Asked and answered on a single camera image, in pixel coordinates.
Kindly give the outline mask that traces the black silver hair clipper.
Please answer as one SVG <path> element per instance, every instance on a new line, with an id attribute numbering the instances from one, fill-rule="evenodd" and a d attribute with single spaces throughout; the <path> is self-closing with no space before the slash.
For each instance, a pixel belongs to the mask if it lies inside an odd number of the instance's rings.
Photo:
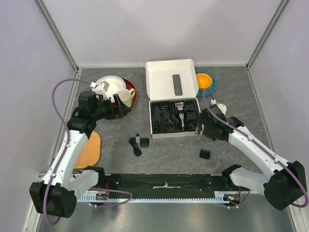
<path id="1" fill-rule="evenodd" d="M 175 103 L 176 115 L 178 116 L 181 130 L 185 130 L 185 116 L 184 116 L 184 103 L 176 102 Z"/>

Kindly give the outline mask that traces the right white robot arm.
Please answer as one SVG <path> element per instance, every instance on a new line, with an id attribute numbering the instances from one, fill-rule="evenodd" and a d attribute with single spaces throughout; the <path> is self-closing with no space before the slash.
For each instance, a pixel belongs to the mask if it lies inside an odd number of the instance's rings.
<path id="1" fill-rule="evenodd" d="M 289 162 L 261 143 L 244 124 L 234 116 L 225 117 L 218 105 L 202 110 L 197 130 L 212 140 L 226 141 L 238 148 L 257 165 L 261 173 L 232 165 L 223 171 L 222 187 L 233 190 L 245 187 L 265 196 L 277 210 L 293 205 L 304 208 L 309 204 L 304 166 Z"/>

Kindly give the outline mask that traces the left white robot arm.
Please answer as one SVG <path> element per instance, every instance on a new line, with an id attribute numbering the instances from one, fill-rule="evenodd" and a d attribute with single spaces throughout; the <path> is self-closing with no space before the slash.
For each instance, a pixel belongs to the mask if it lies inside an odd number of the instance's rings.
<path id="1" fill-rule="evenodd" d="M 103 168 L 87 166 L 76 178 L 71 177 L 72 171 L 97 121 L 123 118 L 130 111 L 130 107 L 120 100 L 118 94 L 104 99 L 93 91 L 80 93 L 78 106 L 65 124 L 67 133 L 53 164 L 42 180 L 33 182 L 29 188 L 37 213 L 69 218 L 77 200 L 88 190 L 105 187 Z"/>

